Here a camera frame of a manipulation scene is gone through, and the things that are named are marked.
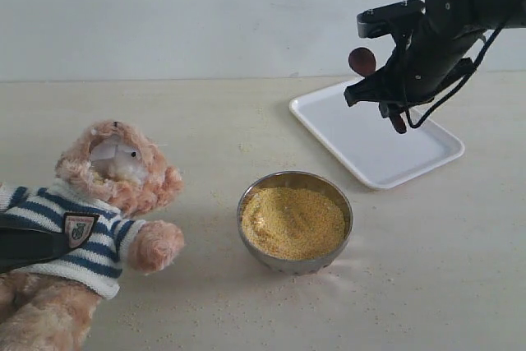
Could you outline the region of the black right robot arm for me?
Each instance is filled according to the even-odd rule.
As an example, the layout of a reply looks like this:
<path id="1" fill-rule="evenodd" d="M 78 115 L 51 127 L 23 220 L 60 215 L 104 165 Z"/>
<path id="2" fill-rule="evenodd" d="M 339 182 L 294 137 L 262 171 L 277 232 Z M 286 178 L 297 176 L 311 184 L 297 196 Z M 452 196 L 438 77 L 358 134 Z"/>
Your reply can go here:
<path id="1" fill-rule="evenodd" d="M 419 128 L 479 68 L 499 33 L 525 27 L 525 0 L 404 0 L 357 16 L 358 35 L 390 35 L 386 64 L 345 88 L 349 107 L 377 103 L 404 134 Z"/>

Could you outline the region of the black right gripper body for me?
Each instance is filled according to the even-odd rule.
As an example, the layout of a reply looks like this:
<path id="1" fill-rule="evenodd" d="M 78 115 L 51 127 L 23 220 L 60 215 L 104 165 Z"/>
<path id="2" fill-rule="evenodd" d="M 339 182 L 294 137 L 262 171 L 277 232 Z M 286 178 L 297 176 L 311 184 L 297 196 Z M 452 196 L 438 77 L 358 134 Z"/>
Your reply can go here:
<path id="1" fill-rule="evenodd" d="M 401 104 L 426 104 L 474 69 L 465 54 L 485 30 L 472 26 L 436 31 L 423 14 L 414 28 L 396 35 L 386 66 L 401 71 Z"/>

